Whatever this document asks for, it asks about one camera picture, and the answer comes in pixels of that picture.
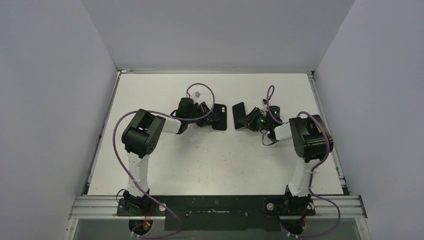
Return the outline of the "black phone case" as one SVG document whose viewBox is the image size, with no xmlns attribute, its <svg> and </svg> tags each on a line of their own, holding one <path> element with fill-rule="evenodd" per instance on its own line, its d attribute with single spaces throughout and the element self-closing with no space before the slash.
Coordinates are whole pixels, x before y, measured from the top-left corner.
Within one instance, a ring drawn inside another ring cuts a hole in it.
<svg viewBox="0 0 424 240">
<path fill-rule="evenodd" d="M 228 126 L 227 106 L 224 104 L 216 103 L 212 112 L 218 117 L 218 121 L 214 121 L 211 124 L 212 129 L 216 131 L 226 131 Z"/>
</svg>

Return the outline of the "black phone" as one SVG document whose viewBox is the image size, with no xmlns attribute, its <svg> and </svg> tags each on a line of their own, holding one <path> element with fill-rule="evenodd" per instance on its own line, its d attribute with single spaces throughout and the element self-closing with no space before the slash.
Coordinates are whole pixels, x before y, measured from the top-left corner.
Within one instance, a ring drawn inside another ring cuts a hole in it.
<svg viewBox="0 0 424 240">
<path fill-rule="evenodd" d="M 233 115 L 234 129 L 236 131 L 246 127 L 245 117 L 247 116 L 247 114 L 246 114 L 246 108 L 245 108 L 244 102 L 239 102 L 232 106 L 232 115 Z"/>
</svg>

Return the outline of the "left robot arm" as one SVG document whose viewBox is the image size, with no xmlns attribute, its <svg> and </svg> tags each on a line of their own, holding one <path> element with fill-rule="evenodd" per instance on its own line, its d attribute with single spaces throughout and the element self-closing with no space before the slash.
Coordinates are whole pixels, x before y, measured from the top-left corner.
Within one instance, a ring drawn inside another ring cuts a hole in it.
<svg viewBox="0 0 424 240">
<path fill-rule="evenodd" d="M 181 135 L 190 124 L 204 127 L 221 120 L 205 102 L 189 96 L 180 99 L 177 109 L 170 116 L 159 116 L 139 109 L 124 129 L 121 142 L 128 157 L 128 184 L 123 192 L 127 208 L 136 215 L 146 215 L 153 209 L 149 197 L 149 158 L 158 145 L 162 133 Z"/>
</svg>

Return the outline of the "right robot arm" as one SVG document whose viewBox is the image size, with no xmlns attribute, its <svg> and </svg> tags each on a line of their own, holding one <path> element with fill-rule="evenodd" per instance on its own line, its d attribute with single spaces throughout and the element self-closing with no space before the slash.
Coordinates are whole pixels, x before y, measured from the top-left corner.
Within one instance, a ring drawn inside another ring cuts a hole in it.
<svg viewBox="0 0 424 240">
<path fill-rule="evenodd" d="M 261 132 L 272 144 L 292 140 L 298 156 L 297 164 L 289 184 L 286 186 L 282 206 L 276 207 L 286 215 L 299 215 L 313 211 L 311 200 L 312 180 L 318 166 L 334 149 L 333 139 L 320 115 L 281 120 L 281 109 L 276 105 L 255 107 L 246 113 L 244 103 L 233 106 L 236 130 L 248 129 Z"/>
</svg>

